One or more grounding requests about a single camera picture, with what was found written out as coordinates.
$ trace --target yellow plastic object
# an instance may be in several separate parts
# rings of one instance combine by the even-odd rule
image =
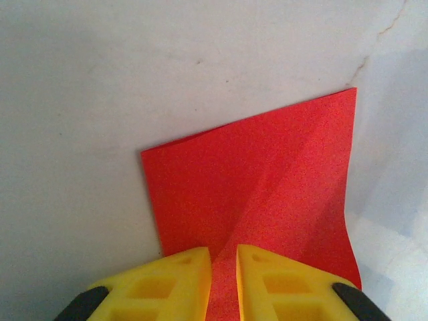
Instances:
[[[238,245],[241,321],[358,321],[331,285],[348,280],[252,245]]]
[[[110,293],[89,321],[202,321],[211,287],[211,260],[197,247],[92,284]]]

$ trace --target square hole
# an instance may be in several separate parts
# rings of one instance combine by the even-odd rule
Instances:
[[[268,293],[309,293],[305,281],[293,273],[270,273],[263,277]]]
[[[114,310],[110,321],[156,321],[158,311],[151,309],[123,309]]]
[[[258,255],[258,254],[253,254],[253,260],[256,262],[269,262],[268,259]]]
[[[329,321],[327,313],[320,304],[315,302],[303,303],[275,303],[274,309],[278,321]]]
[[[132,299],[165,299],[173,290],[175,279],[152,276],[138,280],[128,293]]]

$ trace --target white surface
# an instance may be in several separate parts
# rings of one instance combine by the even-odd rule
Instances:
[[[428,319],[426,1],[0,1],[0,319],[157,258],[137,152],[358,86],[368,295]]]

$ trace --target black rubber tip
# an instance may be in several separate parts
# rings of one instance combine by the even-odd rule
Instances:
[[[94,313],[107,295],[108,289],[104,286],[82,292],[58,314],[54,321],[85,321]]]
[[[332,284],[332,288],[360,321],[391,321],[391,319],[359,289],[343,283],[334,283]]]

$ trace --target red paper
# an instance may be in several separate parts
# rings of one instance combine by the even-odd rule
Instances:
[[[208,246],[206,320],[239,320],[238,243],[361,287],[344,222],[356,88],[142,152],[165,255]]]

